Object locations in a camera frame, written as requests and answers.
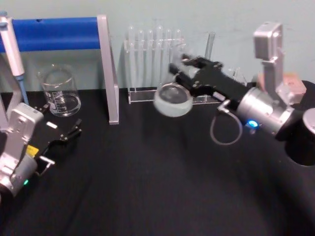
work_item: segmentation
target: black table surface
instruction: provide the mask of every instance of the black table surface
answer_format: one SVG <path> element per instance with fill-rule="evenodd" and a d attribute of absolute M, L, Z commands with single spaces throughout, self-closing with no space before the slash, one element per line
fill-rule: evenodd
<path fill-rule="evenodd" d="M 305 84 L 302 109 L 315 107 L 315 85 Z M 1 235 L 315 235 L 315 167 L 295 164 L 283 143 L 245 131 L 234 145 L 214 144 L 214 104 L 168 118 L 151 102 L 129 105 L 121 90 L 120 124 L 109 125 L 103 91 L 80 97 L 77 114 L 45 115 L 66 130 L 81 118 L 83 133 L 51 150 L 56 165 L 1 206 Z M 29 98 L 45 102 L 41 92 Z M 215 132 L 229 141 L 237 125 L 222 117 Z"/>

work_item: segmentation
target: glass beaker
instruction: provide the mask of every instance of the glass beaker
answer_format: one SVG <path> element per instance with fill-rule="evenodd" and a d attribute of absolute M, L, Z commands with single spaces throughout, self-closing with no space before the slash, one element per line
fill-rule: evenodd
<path fill-rule="evenodd" d="M 81 101 L 69 65 L 52 64 L 39 71 L 37 76 L 52 114 L 68 117 L 80 110 Z"/>

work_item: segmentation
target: test tube rack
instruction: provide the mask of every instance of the test tube rack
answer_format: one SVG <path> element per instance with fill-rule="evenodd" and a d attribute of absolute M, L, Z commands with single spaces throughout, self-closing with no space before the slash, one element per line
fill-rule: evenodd
<path fill-rule="evenodd" d="M 215 34 L 209 33 L 205 57 L 210 59 Z M 135 29 L 130 26 L 124 41 L 126 82 L 129 104 L 153 101 L 158 86 L 173 81 L 168 73 L 169 63 L 174 62 L 179 51 L 184 51 L 185 39 L 180 29 L 155 31 Z M 210 96 L 194 98 L 194 104 L 217 103 Z"/>

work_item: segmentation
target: cable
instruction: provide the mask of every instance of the cable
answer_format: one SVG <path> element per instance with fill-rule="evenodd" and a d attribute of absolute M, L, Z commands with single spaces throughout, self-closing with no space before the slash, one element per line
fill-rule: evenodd
<path fill-rule="evenodd" d="M 239 141 L 240 138 L 241 138 L 241 136 L 242 136 L 242 134 L 243 134 L 243 126 L 242 126 L 242 123 L 241 123 L 240 120 L 237 118 L 237 116 L 234 115 L 233 113 L 231 113 L 231 112 L 225 113 L 225 114 L 231 116 L 233 119 L 235 119 L 235 121 L 237 122 L 238 127 L 239 127 L 239 134 L 238 134 L 237 138 L 236 138 L 234 141 L 229 142 L 229 143 L 222 143 L 222 142 L 220 142 L 219 140 L 216 139 L 216 137 L 215 137 L 215 135 L 214 135 L 214 132 L 213 132 L 213 131 L 214 131 L 214 126 L 215 126 L 215 123 L 216 123 L 216 119 L 217 119 L 217 116 L 218 116 L 219 114 L 221 114 L 221 113 L 217 113 L 217 114 L 215 115 L 215 117 L 213 117 L 213 120 L 212 120 L 212 122 L 211 122 L 211 126 L 210 126 L 210 137 L 212 138 L 213 142 L 215 142 L 215 143 L 218 144 L 218 145 L 223 145 L 223 146 L 232 145 L 232 144 L 236 143 L 237 141 Z"/>

